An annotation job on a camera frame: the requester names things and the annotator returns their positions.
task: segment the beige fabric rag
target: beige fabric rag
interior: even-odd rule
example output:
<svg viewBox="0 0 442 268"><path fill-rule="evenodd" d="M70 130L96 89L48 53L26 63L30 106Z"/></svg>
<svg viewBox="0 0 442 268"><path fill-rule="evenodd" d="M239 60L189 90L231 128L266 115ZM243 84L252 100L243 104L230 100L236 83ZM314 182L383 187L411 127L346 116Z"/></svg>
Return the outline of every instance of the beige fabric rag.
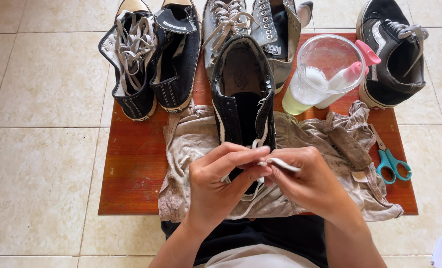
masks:
<svg viewBox="0 0 442 268"><path fill-rule="evenodd" d="M277 148L298 148L314 146L319 149L325 161L337 176L350 197L360 208L365 221L383 221L403 214L400 205L386 200L386 187L371 163L363 170L356 170L339 153L326 133L341 126L369 151L375 143L375 135L368 128L369 109L361 101L350 108L350 115L329 112L325 120L308 119L302 122L288 114L274 112ZM211 106L189 107L182 113L170 114L168 124L163 127L166 141L168 170L158 194L158 210L162 221L180 222L190 204L189 164L218 146L218 133ZM355 180L352 171L364 172L363 182ZM240 201L231 216L243 214L250 202ZM276 186L256 203L245 217L286 217L307 210L283 196Z"/></svg>

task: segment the yellow liquid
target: yellow liquid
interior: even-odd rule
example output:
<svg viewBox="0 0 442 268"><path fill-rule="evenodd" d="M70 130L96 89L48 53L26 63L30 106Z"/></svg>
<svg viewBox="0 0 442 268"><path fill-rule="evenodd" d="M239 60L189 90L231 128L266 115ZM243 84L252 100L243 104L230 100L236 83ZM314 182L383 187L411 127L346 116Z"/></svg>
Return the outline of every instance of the yellow liquid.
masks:
<svg viewBox="0 0 442 268"><path fill-rule="evenodd" d="M305 105L295 100L290 93L289 85L289 87L287 88L287 92L282 99L282 108L284 109L284 111L292 115L297 115L307 111L311 107L313 107L313 105Z"/></svg>

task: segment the sneaker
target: sneaker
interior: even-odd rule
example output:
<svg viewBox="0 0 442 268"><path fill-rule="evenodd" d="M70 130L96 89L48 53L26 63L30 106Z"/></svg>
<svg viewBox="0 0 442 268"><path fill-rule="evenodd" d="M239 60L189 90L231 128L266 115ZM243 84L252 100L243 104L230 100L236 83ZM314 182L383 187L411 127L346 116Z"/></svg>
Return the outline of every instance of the sneaker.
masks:
<svg viewBox="0 0 442 268"><path fill-rule="evenodd" d="M211 96L218 127L219 142L276 148L272 89L272 71L266 56L250 35L231 37L220 50L213 68ZM234 169L226 178L235 179L241 169ZM264 189L254 182L244 195L253 200Z"/></svg>
<svg viewBox="0 0 442 268"><path fill-rule="evenodd" d="M99 51L115 67L112 96L134 121L145 121L155 112L157 99L147 86L146 70L156 43L152 12L142 0L124 0L99 43Z"/></svg>
<svg viewBox="0 0 442 268"><path fill-rule="evenodd" d="M248 34L254 17L246 12L244 0L207 0L204 5L203 46L206 75L211 82L214 64L226 40Z"/></svg>
<svg viewBox="0 0 442 268"><path fill-rule="evenodd" d="M169 113L188 106L201 46L198 11L191 0L165 0L153 15L157 26L157 58L149 71L150 88Z"/></svg>
<svg viewBox="0 0 442 268"><path fill-rule="evenodd" d="M292 71L292 62L299 44L301 28L307 26L312 17L312 2L302 3L296 15L294 0L255 0L254 24L251 35L264 50L274 74L275 92L281 91Z"/></svg>
<svg viewBox="0 0 442 268"><path fill-rule="evenodd" d="M370 0L357 21L357 39L381 59L360 83L360 100L373 110L395 107L424 88L423 41L428 31L412 25L394 0Z"/></svg>

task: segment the person's lap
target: person's lap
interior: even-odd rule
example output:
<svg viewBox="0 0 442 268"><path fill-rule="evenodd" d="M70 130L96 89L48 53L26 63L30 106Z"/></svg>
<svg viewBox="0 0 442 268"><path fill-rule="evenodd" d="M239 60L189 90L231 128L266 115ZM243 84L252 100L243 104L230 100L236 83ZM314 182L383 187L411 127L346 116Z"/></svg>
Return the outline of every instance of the person's lap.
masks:
<svg viewBox="0 0 442 268"><path fill-rule="evenodd" d="M161 222L167 239L179 224ZM324 220L319 216L224 220L203 241L194 265L206 263L223 251L257 244L282 248L307 258L321 268L328 267Z"/></svg>

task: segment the red wooden board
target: red wooden board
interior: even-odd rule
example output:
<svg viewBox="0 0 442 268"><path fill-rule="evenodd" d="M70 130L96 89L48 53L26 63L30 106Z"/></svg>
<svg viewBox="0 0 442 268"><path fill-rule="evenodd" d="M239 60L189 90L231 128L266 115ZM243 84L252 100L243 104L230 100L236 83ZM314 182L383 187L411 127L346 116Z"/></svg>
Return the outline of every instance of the red wooden board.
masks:
<svg viewBox="0 0 442 268"><path fill-rule="evenodd" d="M317 34L302 34L298 49L315 35ZM339 33L338 35L351 41L356 40L354 33ZM292 73L282 91L274 98L275 111L283 112L281 100ZM204 69L203 53L200 54L196 67L193 90L193 99L196 105L212 105L210 84ZM351 103L358 99L358 88L356 88L329 108L323 110L311 108L296 118L298 120L325 119L330 110L348 115ZM117 102L114 104L99 215L158 215L157 195L168 167L162 130L167 119L168 113L158 105L151 119L145 122L134 122L123 114L122 108ZM398 160L406 161L394 110L371 110L368 122L373 123L391 153ZM370 156L377 166L379 155L376 144L370 150ZM390 203L401 205L404 215L418 215L411 180L396 180L394 184L386 187L386 198Z"/></svg>

